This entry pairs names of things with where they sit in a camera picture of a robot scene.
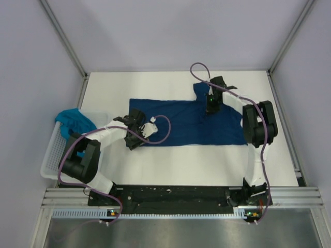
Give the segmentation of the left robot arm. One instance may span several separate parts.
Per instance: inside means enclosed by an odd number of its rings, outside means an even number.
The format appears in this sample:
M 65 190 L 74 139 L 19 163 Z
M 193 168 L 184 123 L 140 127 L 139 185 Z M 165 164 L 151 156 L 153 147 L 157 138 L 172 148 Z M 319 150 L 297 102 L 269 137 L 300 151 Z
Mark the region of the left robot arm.
M 101 128 L 72 131 L 58 166 L 59 181 L 67 183 L 62 179 L 66 175 L 75 180 L 74 184 L 97 191 L 106 205 L 115 203 L 114 182 L 99 168 L 101 154 L 119 140 L 124 140 L 130 150 L 146 143 L 158 132 L 155 120 L 153 117 L 146 121 L 143 112 L 133 109 L 128 115 L 115 117 Z

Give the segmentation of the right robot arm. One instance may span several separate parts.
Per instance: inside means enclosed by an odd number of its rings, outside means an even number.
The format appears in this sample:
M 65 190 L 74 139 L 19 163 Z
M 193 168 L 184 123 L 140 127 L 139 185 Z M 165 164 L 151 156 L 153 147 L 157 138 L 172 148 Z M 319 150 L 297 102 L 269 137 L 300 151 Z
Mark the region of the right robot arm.
M 226 105 L 241 114 L 241 127 L 248 144 L 248 163 L 240 191 L 231 191 L 231 206 L 259 204 L 269 197 L 269 180 L 266 175 L 266 154 L 278 135 L 273 104 L 270 101 L 256 103 L 242 95 L 234 86 L 227 86 L 222 76 L 208 80 L 206 112 L 214 114 L 220 105 Z

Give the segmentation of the dark blue t shirt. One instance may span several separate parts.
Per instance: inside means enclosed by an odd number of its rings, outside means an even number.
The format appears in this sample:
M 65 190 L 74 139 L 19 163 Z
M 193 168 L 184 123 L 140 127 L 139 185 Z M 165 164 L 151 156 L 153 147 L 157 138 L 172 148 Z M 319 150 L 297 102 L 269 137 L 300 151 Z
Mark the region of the dark blue t shirt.
M 129 110 L 142 111 L 147 120 L 157 115 L 155 124 L 158 132 L 149 140 L 158 142 L 167 134 L 169 137 L 161 144 L 144 144 L 145 147 L 171 147 L 185 145 L 246 145 L 244 132 L 240 125 L 242 115 L 234 108 L 221 104 L 220 111 L 207 114 L 206 94 L 209 86 L 195 83 L 193 90 L 196 99 L 187 100 L 151 100 L 130 99 Z

